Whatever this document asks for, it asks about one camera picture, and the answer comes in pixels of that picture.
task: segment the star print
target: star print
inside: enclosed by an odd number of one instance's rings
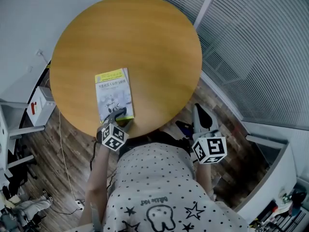
[[[183,224],[183,226],[184,226],[183,230],[186,230],[187,232],[189,232],[189,230],[192,230],[194,227],[194,226],[191,226],[191,223],[189,223],[188,225]]]
[[[133,209],[134,209],[134,207],[132,207],[131,209],[129,209],[128,207],[126,207],[125,213],[128,213],[129,216],[130,216],[130,215],[134,215],[136,212],[135,212]]]
[[[198,210],[197,209],[197,202],[195,203],[195,205],[193,206],[192,209],[190,208],[186,208],[185,209],[189,212],[189,215],[186,217],[186,219],[188,219],[189,217],[196,217],[198,220],[200,218],[199,214],[202,213],[205,210]]]
[[[123,229],[123,230],[120,230],[118,232],[132,232],[132,231],[138,232],[137,229],[138,229],[138,227],[140,225],[140,222],[135,224],[135,225],[130,225],[126,221],[122,221],[122,222],[125,224],[126,228]]]

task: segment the white cable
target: white cable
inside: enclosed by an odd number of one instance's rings
[[[72,194],[73,194],[73,197],[74,199],[76,200],[76,197],[74,195],[74,192],[73,192],[73,188],[72,188],[72,185],[71,185],[71,181],[70,181],[70,177],[69,177],[69,171],[68,171],[68,168],[67,168],[67,164],[66,164],[66,159],[64,157],[64,152],[63,152],[63,147],[62,147],[62,139],[61,139],[61,113],[60,113],[60,110],[59,110],[59,134],[60,134],[60,145],[61,145],[61,150],[62,150],[62,155],[63,155],[63,160],[64,160],[64,166],[66,167],[66,171],[67,171],[67,175],[68,175],[68,180],[69,180],[69,184],[70,184],[70,187],[71,187],[71,191],[72,191]]]
[[[46,80],[44,87],[46,86],[47,82],[48,82],[49,78]]]

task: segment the cable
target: cable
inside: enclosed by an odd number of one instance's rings
[[[48,80],[49,80],[49,78],[46,80],[44,87],[46,87],[46,84],[47,84]]]
[[[111,177],[111,176],[115,173],[116,170],[117,170],[117,168],[115,168],[115,170],[114,170],[109,176],[107,176],[107,179],[108,179],[109,177]]]
[[[92,171],[92,161],[96,156],[96,146],[97,146],[97,142],[95,141],[95,143],[93,144],[93,155],[92,155],[92,158],[90,160],[90,171]]]
[[[64,214],[64,215],[72,215],[74,212],[76,211],[80,211],[80,210],[83,210],[82,208],[78,208],[76,209],[75,211],[71,212],[71,213],[63,213],[63,212],[59,212],[59,211],[55,211],[56,213],[59,213],[59,214]]]
[[[113,179],[113,177],[116,175],[116,173],[114,173],[114,175],[112,176],[112,178],[111,178],[111,181],[110,181],[110,184],[106,187],[106,190],[111,186],[111,184],[112,184],[112,179]]]
[[[59,110],[59,135],[60,135],[60,145],[61,145],[61,150],[62,150],[62,155],[63,155],[63,160],[64,160],[64,166],[66,167],[66,171],[67,171],[67,175],[68,175],[68,180],[69,180],[69,184],[70,184],[70,188],[71,188],[74,200],[76,201],[76,197],[74,195],[73,188],[72,188],[72,185],[71,185],[71,181],[70,181],[70,177],[69,177],[69,171],[68,171],[68,168],[67,168],[66,159],[64,157],[64,151],[63,151],[63,147],[62,147],[62,139],[61,139],[61,112],[60,112],[60,110]]]

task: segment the power strip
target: power strip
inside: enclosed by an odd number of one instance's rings
[[[78,207],[80,207],[81,208],[81,210],[84,210],[84,204],[82,203],[82,201],[81,200],[75,200],[75,202],[76,202],[76,204],[78,205]]]

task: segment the yellow book title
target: yellow book title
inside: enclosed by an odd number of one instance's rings
[[[124,76],[125,75],[123,74],[122,69],[118,69],[116,71],[111,71],[111,72],[106,72],[106,73],[95,75],[95,81],[96,83],[101,83],[105,81],[118,79]]]

